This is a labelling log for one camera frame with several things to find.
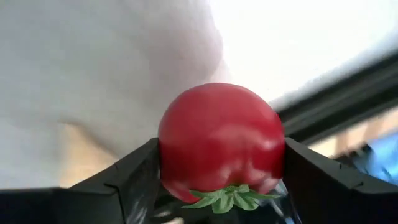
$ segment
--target tomato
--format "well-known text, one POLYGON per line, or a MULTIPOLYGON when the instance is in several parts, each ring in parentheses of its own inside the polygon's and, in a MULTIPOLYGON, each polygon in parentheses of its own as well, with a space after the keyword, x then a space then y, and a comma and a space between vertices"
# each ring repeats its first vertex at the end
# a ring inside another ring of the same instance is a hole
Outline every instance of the tomato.
POLYGON ((277 113, 241 86, 209 83, 179 95, 159 126, 163 186, 188 208, 257 208, 282 178, 284 130, 277 113))

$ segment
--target red tomato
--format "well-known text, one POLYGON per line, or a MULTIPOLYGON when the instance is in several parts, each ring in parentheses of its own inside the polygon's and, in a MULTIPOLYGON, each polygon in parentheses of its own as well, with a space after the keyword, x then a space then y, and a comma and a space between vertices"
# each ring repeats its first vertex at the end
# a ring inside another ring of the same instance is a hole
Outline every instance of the red tomato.
MULTIPOLYGON (((241 86, 209 83, 183 92, 160 122, 159 141, 162 183, 187 203, 246 186, 243 192, 264 195, 282 178, 282 123, 262 98, 241 86)), ((221 198, 229 207, 237 200, 221 198)))

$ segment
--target tomato stem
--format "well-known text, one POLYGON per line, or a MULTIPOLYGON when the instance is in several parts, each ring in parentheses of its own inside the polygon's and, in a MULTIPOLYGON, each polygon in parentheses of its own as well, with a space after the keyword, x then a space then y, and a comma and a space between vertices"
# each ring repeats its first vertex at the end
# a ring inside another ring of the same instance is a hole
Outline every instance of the tomato stem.
POLYGON ((272 200, 278 195, 262 195, 251 190, 247 184, 240 186, 230 185, 223 189, 213 192, 190 191, 193 196, 200 197, 201 200, 192 204, 183 206, 183 208, 203 208, 211 205, 215 214, 226 213, 236 205, 243 210, 251 211, 259 206, 260 200, 272 200))

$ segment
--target blue object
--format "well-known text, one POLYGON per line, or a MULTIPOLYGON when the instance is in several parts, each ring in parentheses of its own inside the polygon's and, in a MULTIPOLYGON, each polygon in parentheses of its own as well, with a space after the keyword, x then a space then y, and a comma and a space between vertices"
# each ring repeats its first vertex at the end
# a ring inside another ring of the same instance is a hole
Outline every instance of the blue object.
POLYGON ((364 173, 398 185, 398 130, 371 141, 367 155, 355 159, 355 166, 364 173))

